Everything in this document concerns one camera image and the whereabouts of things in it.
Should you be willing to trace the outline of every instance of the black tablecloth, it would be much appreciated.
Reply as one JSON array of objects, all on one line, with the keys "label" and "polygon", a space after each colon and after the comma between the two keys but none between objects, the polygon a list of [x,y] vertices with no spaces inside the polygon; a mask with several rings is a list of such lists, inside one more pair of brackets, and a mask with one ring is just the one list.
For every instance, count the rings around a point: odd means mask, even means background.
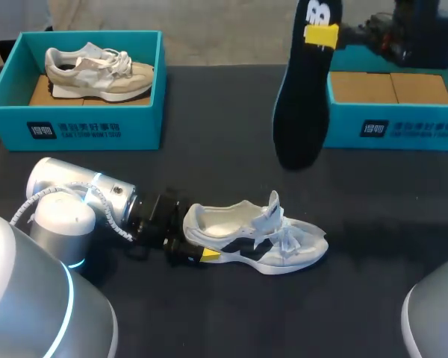
[{"label": "black tablecloth", "polygon": [[407,357],[402,302],[448,260],[448,153],[324,150],[311,169],[285,172],[270,133],[283,70],[169,68],[157,152],[8,153],[0,143],[7,219],[34,164],[53,156],[207,205],[265,205],[275,189],[286,216],[328,233],[323,260],[280,277],[241,264],[173,268],[160,251],[139,263],[104,244],[88,264],[118,317],[118,357]]}]

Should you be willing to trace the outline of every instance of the shoelace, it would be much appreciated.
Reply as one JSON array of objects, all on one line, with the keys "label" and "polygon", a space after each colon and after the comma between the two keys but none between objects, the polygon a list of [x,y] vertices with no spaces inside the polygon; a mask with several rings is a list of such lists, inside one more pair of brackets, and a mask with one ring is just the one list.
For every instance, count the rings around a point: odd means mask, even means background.
[{"label": "shoelace", "polygon": [[103,50],[108,54],[105,65],[99,66],[100,69],[111,68],[111,74],[117,73],[118,75],[130,75],[131,74],[131,58],[128,56],[128,52],[118,52],[112,48],[105,48]]},{"label": "shoelace", "polygon": [[279,237],[281,253],[292,254],[295,250],[300,249],[301,245],[297,237],[305,235],[305,233],[285,220],[282,222],[281,229],[282,233]]},{"label": "shoelace", "polygon": [[280,219],[275,226],[275,230],[280,231],[276,245],[279,245],[281,253],[287,256],[302,247],[297,237],[305,235],[305,232],[290,224],[284,216],[284,208],[279,208],[279,215]]}]

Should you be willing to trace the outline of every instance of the cable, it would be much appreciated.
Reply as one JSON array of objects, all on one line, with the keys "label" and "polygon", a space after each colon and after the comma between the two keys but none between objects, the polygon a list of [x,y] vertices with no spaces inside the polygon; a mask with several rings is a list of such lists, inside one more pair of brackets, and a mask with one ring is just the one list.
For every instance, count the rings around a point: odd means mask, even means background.
[{"label": "cable", "polygon": [[31,198],[29,198],[15,213],[13,218],[10,220],[10,225],[15,226],[15,224],[18,222],[22,214],[31,206],[35,201],[40,200],[42,197],[48,194],[52,194],[53,192],[73,192],[70,188],[73,187],[82,187],[82,188],[88,188],[93,191],[94,194],[96,194],[101,201],[103,207],[106,219],[108,221],[108,224],[111,226],[111,228],[118,233],[118,235],[124,237],[130,242],[134,241],[134,237],[130,234],[118,227],[116,222],[113,219],[113,216],[111,215],[111,209],[106,201],[106,197],[103,195],[102,191],[95,185],[91,183],[85,183],[83,181],[73,181],[71,183],[67,183],[64,186],[49,186],[48,188],[38,192],[37,194],[33,195]]}]

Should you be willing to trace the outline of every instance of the cardboard box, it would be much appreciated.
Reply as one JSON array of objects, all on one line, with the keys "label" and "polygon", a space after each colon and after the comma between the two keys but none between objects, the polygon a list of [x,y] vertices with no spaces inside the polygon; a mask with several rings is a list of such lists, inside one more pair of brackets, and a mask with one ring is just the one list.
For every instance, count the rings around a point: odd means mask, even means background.
[{"label": "cardboard box", "polygon": [[331,72],[335,101],[398,103],[389,74]]},{"label": "cardboard box", "polygon": [[392,73],[399,103],[448,104],[448,90],[440,75]]},{"label": "cardboard box", "polygon": [[[87,42],[153,65],[150,96],[132,104],[52,98],[43,76],[46,50],[75,51]],[[159,149],[166,78],[160,31],[22,33],[0,74],[1,140],[10,151]]]},{"label": "cardboard box", "polygon": [[448,71],[402,69],[356,45],[331,71],[366,74],[329,74],[325,147],[448,151]]}]

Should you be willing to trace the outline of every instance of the sneaker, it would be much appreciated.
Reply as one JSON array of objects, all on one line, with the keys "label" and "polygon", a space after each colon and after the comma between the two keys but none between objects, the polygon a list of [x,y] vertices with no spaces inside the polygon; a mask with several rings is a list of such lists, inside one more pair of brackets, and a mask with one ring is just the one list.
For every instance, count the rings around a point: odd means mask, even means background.
[{"label": "sneaker", "polygon": [[49,48],[45,68],[55,98],[129,101],[149,90],[154,77],[153,66],[131,62],[126,51],[101,49],[92,43],[75,52]]},{"label": "sneaker", "polygon": [[321,258],[329,244],[317,226],[284,216],[277,192],[268,207],[242,201],[231,207],[194,204],[184,217],[188,242],[220,252],[209,263],[241,262],[262,274],[287,274]]}]

